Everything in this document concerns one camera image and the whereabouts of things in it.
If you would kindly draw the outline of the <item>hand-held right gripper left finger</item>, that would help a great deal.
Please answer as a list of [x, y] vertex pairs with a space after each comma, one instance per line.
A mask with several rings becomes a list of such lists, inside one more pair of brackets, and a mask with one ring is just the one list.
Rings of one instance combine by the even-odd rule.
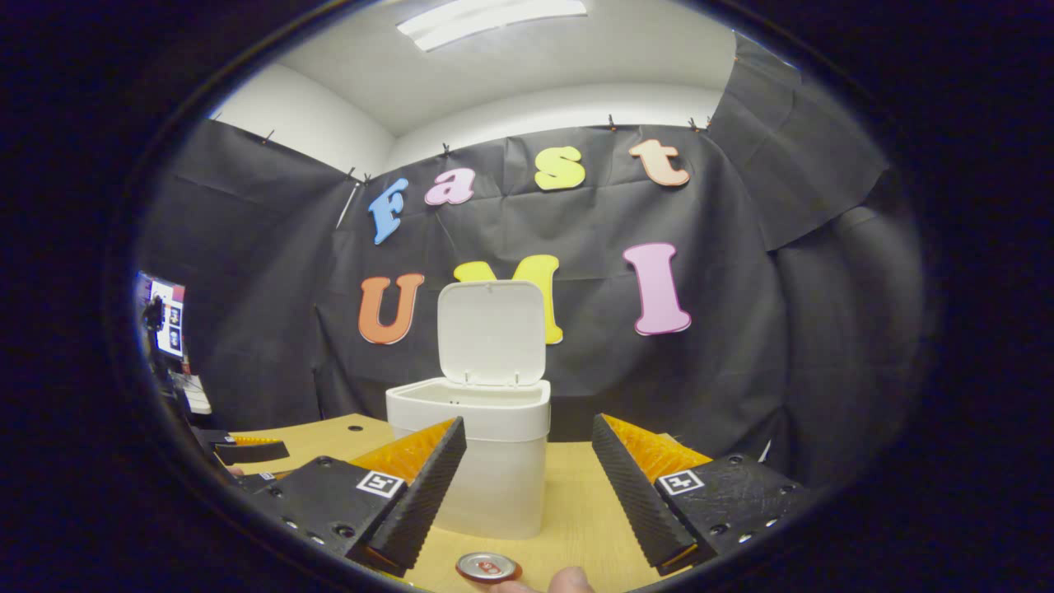
[[403, 577], [417, 564], [466, 450], [464, 420], [451, 418], [350, 461], [320, 455], [248, 499], [306, 543]]

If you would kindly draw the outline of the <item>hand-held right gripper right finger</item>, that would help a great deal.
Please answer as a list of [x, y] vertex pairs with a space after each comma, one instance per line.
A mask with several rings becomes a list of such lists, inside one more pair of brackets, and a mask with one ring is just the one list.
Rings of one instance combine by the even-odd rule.
[[749, 455], [711, 458], [610, 414], [596, 414], [591, 444], [662, 577], [750, 547], [814, 501], [811, 489]]

